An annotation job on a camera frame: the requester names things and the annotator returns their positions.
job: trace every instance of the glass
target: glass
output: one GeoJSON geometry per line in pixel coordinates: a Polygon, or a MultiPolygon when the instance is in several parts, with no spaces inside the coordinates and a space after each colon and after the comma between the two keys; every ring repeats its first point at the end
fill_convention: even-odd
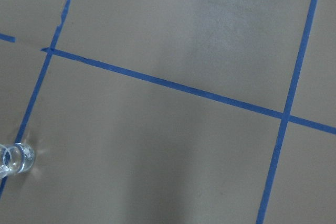
{"type": "Polygon", "coordinates": [[[35,152],[27,144],[0,144],[0,179],[28,171],[34,160],[35,152]]]}

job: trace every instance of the blue tape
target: blue tape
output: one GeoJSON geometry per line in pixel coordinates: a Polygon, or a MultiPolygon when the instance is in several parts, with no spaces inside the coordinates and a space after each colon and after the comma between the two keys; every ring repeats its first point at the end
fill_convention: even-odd
{"type": "MultiPolygon", "coordinates": [[[[46,48],[42,48],[41,51],[43,52],[47,52],[48,51],[48,47],[46,48]]],[[[239,100],[235,100],[235,99],[231,99],[231,98],[227,98],[224,97],[222,95],[218,95],[218,94],[214,94],[214,93],[210,93],[204,90],[200,90],[200,89],[196,89],[196,88],[191,88],[182,84],[178,84],[175,82],[171,82],[171,81],[166,81],[157,77],[153,77],[153,76],[149,76],[147,74],[143,74],[143,73],[139,73],[139,72],[135,72],[129,69],[125,69],[125,68],[121,68],[121,67],[117,67],[114,65],[110,65],[101,61],[97,61],[97,60],[92,60],[92,59],[88,59],[88,58],[84,58],[82,56],[79,55],[74,55],[71,54],[69,52],[65,52],[65,51],[61,51],[61,50],[57,50],[54,49],[52,50],[53,54],[56,56],[60,56],[63,58],[67,58],[70,60],[75,60],[75,61],[80,61],[84,64],[88,64],[94,67],[98,67],[98,68],[102,68],[102,69],[106,69],[112,72],[116,72],[116,73],[121,73],[124,74],[126,76],[131,76],[137,79],[141,79],[141,80],[145,80],[151,83],[155,83],[155,84],[159,84],[165,87],[169,87],[172,89],[177,89],[186,93],[190,93],[190,94],[194,94],[200,97],[204,97],[204,98],[208,98],[214,101],[218,101],[221,103],[225,103],[225,104],[230,104],[230,105],[234,105],[236,107],[239,108],[243,108],[243,109],[248,109],[257,113],[261,113],[264,115],[268,115],[268,116],[272,116],[274,118],[278,118],[278,119],[282,119],[282,113],[278,112],[278,111],[274,111],[274,110],[270,110],[267,108],[263,108],[260,106],[256,106],[250,103],[246,103],[246,102],[242,102],[239,100]]],[[[303,118],[298,118],[296,116],[290,116],[289,117],[289,122],[292,123],[296,123],[296,124],[300,124],[306,127],[310,127],[313,129],[317,129],[320,131],[324,131],[324,132],[328,132],[328,133],[332,133],[332,134],[336,134],[336,127],[332,127],[332,126],[328,126],[325,124],[321,124],[321,123],[317,123],[317,122],[313,122],[313,121],[309,121],[303,118]]]]}
{"type": "Polygon", "coordinates": [[[292,123],[300,124],[306,127],[310,127],[310,128],[313,128],[319,131],[324,131],[324,132],[328,132],[328,133],[336,135],[336,127],[331,127],[331,126],[328,126],[322,123],[317,123],[317,122],[313,122],[307,119],[298,118],[297,116],[293,116],[293,115],[289,117],[288,121],[292,123]]]}
{"type": "MultiPolygon", "coordinates": [[[[52,41],[50,43],[50,48],[54,48],[56,46],[56,44],[57,44],[57,41],[58,41],[58,38],[59,38],[60,33],[62,31],[64,22],[66,20],[67,15],[68,15],[70,2],[71,2],[71,0],[67,0],[66,3],[65,3],[65,5],[64,5],[64,8],[63,8],[63,11],[62,11],[62,14],[61,14],[61,23],[60,23],[60,25],[58,25],[56,27],[54,36],[53,36],[52,41]]],[[[24,132],[26,130],[26,127],[27,127],[28,120],[30,118],[30,115],[31,115],[31,112],[33,110],[34,104],[36,102],[36,98],[37,98],[38,93],[40,91],[43,79],[44,79],[44,77],[45,77],[45,75],[47,73],[47,70],[48,70],[51,58],[53,56],[53,53],[52,53],[51,49],[48,49],[46,52],[47,52],[46,59],[45,59],[45,61],[43,63],[43,66],[42,66],[41,72],[40,72],[40,74],[38,76],[37,82],[35,84],[33,93],[32,93],[32,95],[30,97],[30,100],[29,100],[29,103],[28,103],[28,107],[26,109],[25,115],[24,115],[24,117],[22,119],[22,122],[21,122],[21,125],[20,125],[20,129],[19,129],[19,131],[18,131],[18,133],[16,135],[16,138],[15,138],[15,143],[20,143],[21,140],[22,140],[23,134],[24,134],[24,132]]],[[[3,192],[4,188],[5,188],[6,181],[7,181],[7,178],[3,178],[2,181],[1,181],[0,198],[1,198],[2,192],[3,192]]]]}
{"type": "Polygon", "coordinates": [[[1,184],[0,184],[0,199],[1,199],[2,192],[4,191],[4,188],[5,188],[5,185],[6,185],[6,182],[7,182],[7,178],[8,177],[4,177],[1,180],[1,184]]]}
{"type": "Polygon", "coordinates": [[[18,133],[16,135],[15,143],[20,143],[21,140],[22,140],[23,133],[26,130],[26,126],[27,126],[28,120],[30,118],[31,112],[33,110],[33,107],[34,107],[36,98],[38,96],[38,93],[40,91],[43,79],[44,79],[44,77],[45,77],[45,75],[47,73],[47,70],[48,70],[48,67],[49,67],[49,64],[50,64],[50,61],[51,61],[51,57],[52,57],[52,53],[48,52],[48,54],[46,56],[46,59],[45,59],[45,61],[43,63],[41,72],[40,72],[40,74],[38,76],[37,82],[35,84],[35,87],[33,89],[33,93],[32,93],[32,95],[30,97],[30,100],[29,100],[29,103],[28,103],[25,115],[24,115],[24,117],[22,119],[19,131],[18,131],[18,133]]]}
{"type": "Polygon", "coordinates": [[[304,59],[304,56],[305,56],[305,53],[306,53],[306,48],[307,48],[307,44],[308,44],[308,39],[309,39],[311,26],[312,26],[312,23],[313,23],[313,18],[314,18],[316,5],[317,5],[317,0],[311,0],[310,1],[308,14],[307,14],[307,19],[306,19],[306,24],[305,24],[305,27],[304,27],[305,29],[303,30],[302,39],[301,39],[301,43],[300,43],[300,48],[299,48],[297,60],[296,60],[296,63],[295,63],[292,79],[291,79],[291,82],[290,82],[290,87],[289,87],[289,91],[288,91],[288,95],[287,95],[287,99],[286,99],[284,113],[282,115],[282,119],[281,119],[281,123],[280,123],[280,127],[279,127],[279,132],[278,132],[276,145],[274,147],[271,163],[270,163],[270,166],[269,166],[269,171],[268,171],[268,175],[267,175],[267,179],[266,179],[265,189],[264,189],[264,193],[262,195],[256,224],[262,224],[264,222],[264,218],[265,218],[265,214],[266,214],[266,210],[267,210],[267,205],[268,205],[268,201],[269,201],[269,196],[270,196],[270,192],[271,192],[271,189],[272,189],[276,169],[277,169],[278,162],[279,162],[282,143],[283,143],[283,139],[285,138],[286,128],[287,128],[287,124],[288,124],[288,121],[289,121],[289,118],[290,118],[290,111],[291,111],[291,108],[292,108],[292,105],[293,105],[295,91],[296,91],[296,88],[297,88],[297,85],[298,85],[302,63],[303,63],[303,59],[304,59]]]}
{"type": "Polygon", "coordinates": [[[5,34],[0,34],[0,39],[5,40],[5,41],[9,41],[9,42],[12,42],[12,43],[14,43],[16,41],[15,37],[5,35],[5,34]]]}
{"type": "Polygon", "coordinates": [[[54,49],[56,47],[58,38],[61,34],[63,25],[65,23],[65,19],[67,18],[68,12],[69,12],[69,6],[70,6],[71,0],[66,0],[63,11],[61,13],[61,23],[56,27],[54,36],[52,38],[52,41],[50,43],[50,48],[54,49]]]}
{"type": "MultiPolygon", "coordinates": [[[[41,49],[42,51],[47,51],[48,48],[43,48],[41,49]]],[[[246,110],[250,110],[250,111],[254,111],[263,115],[268,115],[268,116],[272,116],[274,118],[278,118],[280,119],[282,117],[282,113],[278,112],[278,111],[274,111],[274,110],[270,110],[267,108],[263,108],[257,105],[253,105],[247,102],[242,102],[242,101],[238,101],[232,98],[228,98],[228,97],[224,97],[222,95],[218,95],[218,94],[214,94],[214,93],[210,93],[204,90],[200,90],[200,89],[196,89],[196,88],[192,88],[192,87],[188,87],[182,84],[178,84],[176,82],[172,82],[172,81],[167,81],[161,78],[157,78],[157,77],[153,77],[153,76],[149,76],[147,74],[143,74],[143,73],[139,73],[133,70],[129,70],[126,68],[121,68],[121,67],[117,67],[114,65],[110,65],[101,61],[97,61],[97,60],[92,60],[92,59],[87,59],[84,58],[82,56],[79,55],[74,55],[74,54],[70,54],[68,52],[64,52],[61,50],[57,50],[54,49],[53,50],[53,54],[54,55],[58,55],[67,59],[71,59],[71,60],[75,60],[75,61],[80,61],[82,63],[94,66],[94,67],[98,67],[98,68],[102,68],[102,69],[106,69],[112,72],[116,72],[116,73],[120,73],[123,74],[125,76],[131,76],[140,80],[144,80],[144,81],[148,81],[151,83],[155,83],[161,86],[165,86],[171,89],[176,89],[176,90],[180,90],[186,93],[190,93],[190,94],[194,94],[197,95],[199,97],[204,97],[204,98],[208,98],[217,102],[221,102],[221,103],[225,103],[225,104],[230,104],[242,109],[246,109],[246,110]]]]}

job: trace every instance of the concrete floor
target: concrete floor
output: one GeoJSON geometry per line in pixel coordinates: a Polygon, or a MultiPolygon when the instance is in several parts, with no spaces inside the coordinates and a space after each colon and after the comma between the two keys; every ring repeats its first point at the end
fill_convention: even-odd
{"type": "Polygon", "coordinates": [[[3,223],[334,224],[336,5],[293,76],[310,4],[0,0],[1,143],[37,152],[3,223]]]}

